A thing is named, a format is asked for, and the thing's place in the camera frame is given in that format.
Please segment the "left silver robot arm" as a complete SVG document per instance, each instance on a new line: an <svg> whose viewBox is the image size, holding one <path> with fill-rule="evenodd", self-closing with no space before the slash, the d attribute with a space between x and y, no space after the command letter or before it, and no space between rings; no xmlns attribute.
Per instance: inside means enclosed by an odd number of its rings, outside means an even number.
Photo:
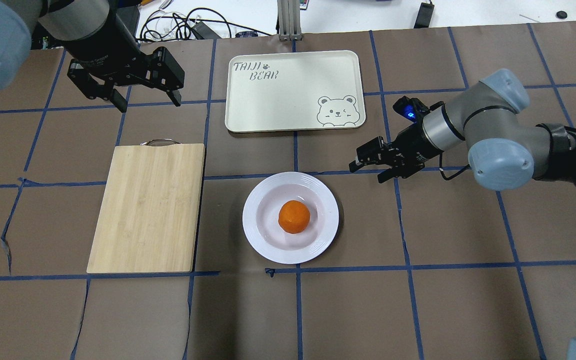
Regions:
<svg viewBox="0 0 576 360"><path fill-rule="evenodd" d="M37 25L71 55L67 76L86 98L126 112L117 87L143 85L181 105L183 68L166 47L143 53L107 0L0 0L0 91L29 56Z"/></svg>

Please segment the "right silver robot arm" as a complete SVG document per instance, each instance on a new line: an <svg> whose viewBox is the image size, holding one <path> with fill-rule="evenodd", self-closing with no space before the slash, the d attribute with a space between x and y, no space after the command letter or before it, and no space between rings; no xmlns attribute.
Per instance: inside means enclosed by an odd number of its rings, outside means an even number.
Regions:
<svg viewBox="0 0 576 360"><path fill-rule="evenodd" d="M366 97L350 141L363 185L345 195L343 235L394 260L358 262L363 280L394 280L412 359L565 359L576 338L576 129L556 90L528 94L509 70L467 89Z"/></svg>

